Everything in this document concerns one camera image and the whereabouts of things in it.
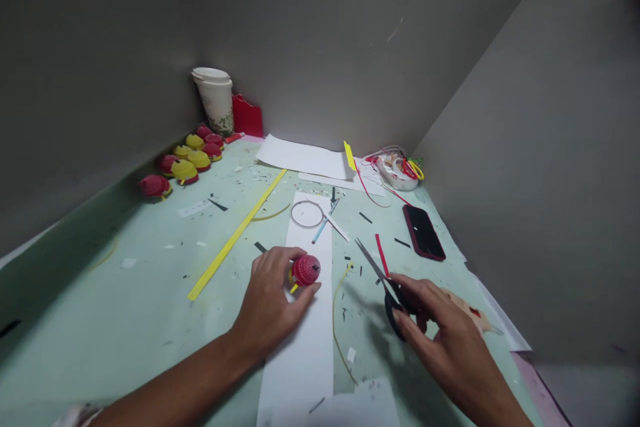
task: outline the green table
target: green table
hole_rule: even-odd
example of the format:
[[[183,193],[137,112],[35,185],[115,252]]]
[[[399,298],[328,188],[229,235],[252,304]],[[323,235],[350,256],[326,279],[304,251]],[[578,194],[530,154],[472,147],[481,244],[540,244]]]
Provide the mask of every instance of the green table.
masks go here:
[[[197,183],[180,187],[172,180],[175,191],[164,202],[146,203],[136,192],[141,173],[132,174],[67,216],[0,271],[1,325],[22,320],[0,340],[0,424],[48,425],[71,404],[113,401],[231,327],[251,261],[259,255],[254,243],[283,245],[289,210],[250,223],[198,300],[190,302],[187,293],[279,172],[257,162],[258,148],[246,141],[228,145],[223,159]],[[289,171],[258,216],[291,203],[295,190],[331,196],[330,186],[300,180]],[[374,235],[380,234],[390,270],[429,278],[487,309],[429,200],[405,194],[429,213],[447,253],[444,262],[421,258],[393,240],[410,243],[400,199],[389,194],[379,202],[391,198],[392,206],[380,208],[363,192],[339,191],[342,200],[333,217],[372,252]],[[186,218],[177,213],[205,198],[228,210],[211,205]],[[349,347],[357,351],[351,365],[356,380],[389,377],[403,426],[471,425],[396,339],[373,270],[355,242],[347,243],[335,231],[332,290],[349,263],[345,256],[353,260],[354,270],[338,293],[335,326],[344,354]],[[136,263],[122,268],[125,259]],[[541,425],[504,339],[492,333],[485,339],[526,413]],[[254,371],[209,425],[253,427],[261,376],[261,369]],[[353,391],[335,344],[334,379],[335,393]]]

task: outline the left hand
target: left hand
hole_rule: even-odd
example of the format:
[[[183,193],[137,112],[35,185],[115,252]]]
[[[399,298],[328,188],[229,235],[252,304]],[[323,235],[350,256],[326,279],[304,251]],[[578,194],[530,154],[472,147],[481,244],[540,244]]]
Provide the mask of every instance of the left hand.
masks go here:
[[[285,274],[291,261],[306,253],[298,247],[274,247],[251,264],[251,279],[229,336],[256,362],[296,329],[320,288],[319,282],[304,288],[292,304],[285,296]]]

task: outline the scissor blade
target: scissor blade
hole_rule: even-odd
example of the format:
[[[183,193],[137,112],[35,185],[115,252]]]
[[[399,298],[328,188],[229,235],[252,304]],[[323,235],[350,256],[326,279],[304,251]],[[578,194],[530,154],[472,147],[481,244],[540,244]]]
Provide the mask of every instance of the scissor blade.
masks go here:
[[[378,275],[380,280],[384,281],[386,279],[386,277],[382,273],[382,270],[380,270],[380,267],[378,267],[378,265],[375,263],[375,260],[371,257],[371,254],[369,254],[367,249],[365,249],[365,246],[362,244],[360,239],[357,238],[355,240],[355,243],[358,244],[358,247],[360,247],[360,250],[362,250],[363,255],[369,261],[369,263],[371,264],[371,267],[373,267],[373,270],[375,270],[375,273]]]

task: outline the blue pen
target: blue pen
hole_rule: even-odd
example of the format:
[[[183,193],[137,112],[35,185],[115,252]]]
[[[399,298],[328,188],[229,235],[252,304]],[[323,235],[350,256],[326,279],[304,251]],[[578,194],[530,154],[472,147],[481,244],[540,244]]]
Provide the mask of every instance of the blue pen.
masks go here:
[[[329,215],[331,215],[333,213],[333,210],[335,209],[335,206],[338,204],[338,201],[340,199],[336,200],[335,202],[333,202],[333,205],[331,206],[331,210],[329,210]],[[329,219],[327,219],[325,217],[325,219],[322,222],[322,225],[320,225],[320,228],[318,229],[318,233],[315,234],[315,237],[313,238],[313,240],[311,240],[311,243],[315,245],[315,242],[318,240],[318,238],[320,237],[320,234],[322,234],[322,229],[325,227],[325,225],[327,225],[327,222],[329,221]]]

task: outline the metal ring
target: metal ring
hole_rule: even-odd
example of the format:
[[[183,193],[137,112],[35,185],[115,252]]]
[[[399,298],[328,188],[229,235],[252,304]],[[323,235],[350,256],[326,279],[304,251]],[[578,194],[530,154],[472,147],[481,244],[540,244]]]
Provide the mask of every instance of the metal ring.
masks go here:
[[[295,218],[293,218],[293,211],[295,210],[295,208],[300,205],[301,203],[310,203],[311,205],[315,205],[316,207],[318,207],[318,210],[320,211],[320,222],[318,222],[317,224],[313,225],[313,226],[304,226],[302,225],[300,222],[298,222]],[[322,224],[322,222],[324,222],[325,220],[325,213],[322,211],[322,208],[320,207],[320,205],[318,205],[315,202],[312,202],[311,200],[301,200],[299,202],[296,202],[293,204],[293,207],[291,207],[291,220],[293,220],[293,223],[296,224],[298,227],[300,228],[306,228],[306,229],[312,229],[312,228],[316,228],[319,227],[320,224]]]

